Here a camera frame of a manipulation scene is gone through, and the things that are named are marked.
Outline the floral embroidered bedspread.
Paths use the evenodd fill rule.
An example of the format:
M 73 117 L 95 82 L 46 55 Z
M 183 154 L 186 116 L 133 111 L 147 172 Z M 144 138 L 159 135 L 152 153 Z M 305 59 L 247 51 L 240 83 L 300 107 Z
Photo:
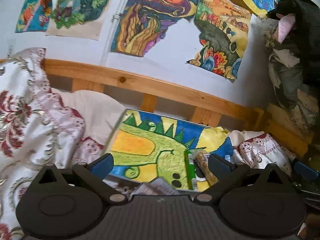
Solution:
M 276 164 L 291 176 L 291 162 L 296 156 L 287 148 L 280 146 L 268 133 L 233 130 L 227 136 L 233 146 L 232 163 L 242 162 L 256 169 Z

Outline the brown patterned snack packet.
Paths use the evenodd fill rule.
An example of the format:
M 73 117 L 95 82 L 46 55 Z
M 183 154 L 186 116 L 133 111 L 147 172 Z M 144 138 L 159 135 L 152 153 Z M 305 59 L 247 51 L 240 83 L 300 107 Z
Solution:
M 203 153 L 198 153 L 195 157 L 196 162 L 198 164 L 198 166 L 200 167 L 200 170 L 202 171 L 202 173 L 204 174 L 208 184 L 210 186 L 213 186 L 214 184 L 216 184 L 219 180 L 217 179 L 217 177 L 215 175 L 213 175 L 213 173 L 209 170 L 208 167 L 208 160 L 205 157 L 205 155 Z

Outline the white floral embroidered pillow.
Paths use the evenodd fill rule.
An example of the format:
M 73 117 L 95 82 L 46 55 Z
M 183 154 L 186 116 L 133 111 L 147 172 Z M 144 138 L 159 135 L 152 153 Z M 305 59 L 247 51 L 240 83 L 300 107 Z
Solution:
M 29 48 L 1 64 L 1 239 L 23 237 L 18 202 L 45 165 L 69 165 L 85 130 L 82 116 L 52 91 L 45 55 Z

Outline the cream plain pillow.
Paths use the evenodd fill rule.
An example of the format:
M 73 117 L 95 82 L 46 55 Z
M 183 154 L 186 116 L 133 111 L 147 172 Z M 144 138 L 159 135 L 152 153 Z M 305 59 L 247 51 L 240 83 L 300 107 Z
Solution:
M 61 96 L 65 106 L 78 111 L 85 121 L 84 137 L 91 137 L 105 145 L 125 107 L 114 98 L 91 90 L 64 92 L 53 88 Z

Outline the metal tray with dinosaur drawing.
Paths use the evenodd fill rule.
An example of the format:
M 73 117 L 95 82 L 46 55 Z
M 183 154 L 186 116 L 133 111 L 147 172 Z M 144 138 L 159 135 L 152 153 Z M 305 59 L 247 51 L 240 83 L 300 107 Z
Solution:
M 222 127 L 209 127 L 144 111 L 126 109 L 119 118 L 104 153 L 114 159 L 112 175 L 139 183 L 158 177 L 178 190 L 189 190 L 185 150 L 205 156 L 227 139 Z M 197 191 L 210 185 L 194 162 Z

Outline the pile of dark clothes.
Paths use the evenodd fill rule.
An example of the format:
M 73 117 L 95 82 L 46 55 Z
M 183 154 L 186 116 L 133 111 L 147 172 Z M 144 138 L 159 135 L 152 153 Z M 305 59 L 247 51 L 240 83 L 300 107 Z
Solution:
M 319 126 L 319 7 L 280 0 L 268 17 L 278 22 L 265 34 L 273 90 L 293 123 L 308 132 Z

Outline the yellow landscape flowers drawing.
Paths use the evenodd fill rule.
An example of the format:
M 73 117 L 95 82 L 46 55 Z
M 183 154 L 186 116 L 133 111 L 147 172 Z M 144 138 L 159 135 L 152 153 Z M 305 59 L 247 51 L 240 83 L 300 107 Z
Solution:
M 236 80 L 252 14 L 231 0 L 200 0 L 194 18 L 202 48 L 188 64 Z

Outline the red-haired girl drawing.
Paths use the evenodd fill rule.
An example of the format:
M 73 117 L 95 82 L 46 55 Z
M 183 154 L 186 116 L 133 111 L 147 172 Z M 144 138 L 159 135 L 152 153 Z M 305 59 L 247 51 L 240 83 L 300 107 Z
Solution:
M 53 10 L 52 0 L 25 0 L 15 33 L 46 31 Z

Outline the blonde child green drawing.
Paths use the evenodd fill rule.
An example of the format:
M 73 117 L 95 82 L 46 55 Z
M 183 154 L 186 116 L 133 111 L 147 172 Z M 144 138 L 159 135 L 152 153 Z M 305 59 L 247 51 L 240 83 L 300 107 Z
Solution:
M 98 40 L 110 0 L 57 0 L 48 36 Z

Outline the purple swirl sun drawing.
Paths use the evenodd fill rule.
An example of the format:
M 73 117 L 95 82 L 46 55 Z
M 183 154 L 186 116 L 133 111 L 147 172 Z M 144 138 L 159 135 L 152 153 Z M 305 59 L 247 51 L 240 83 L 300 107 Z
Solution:
M 192 20 L 199 0 L 128 0 L 111 51 L 143 57 L 164 39 L 170 26 Z

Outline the wooden bed headboard rail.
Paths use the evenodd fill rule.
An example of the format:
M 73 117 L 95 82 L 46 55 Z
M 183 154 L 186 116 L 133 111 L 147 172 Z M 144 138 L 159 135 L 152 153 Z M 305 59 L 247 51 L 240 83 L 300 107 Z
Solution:
M 223 115 L 241 120 L 245 130 L 270 133 L 281 145 L 300 157 L 306 154 L 311 141 L 278 123 L 267 111 L 241 106 L 185 86 L 79 62 L 45 59 L 42 65 L 49 75 L 70 78 L 73 92 L 82 89 L 103 92 L 105 86 L 113 86 L 142 93 L 143 101 L 139 108 L 143 111 L 154 112 L 157 99 L 164 98 L 194 106 L 192 122 L 217 126 Z

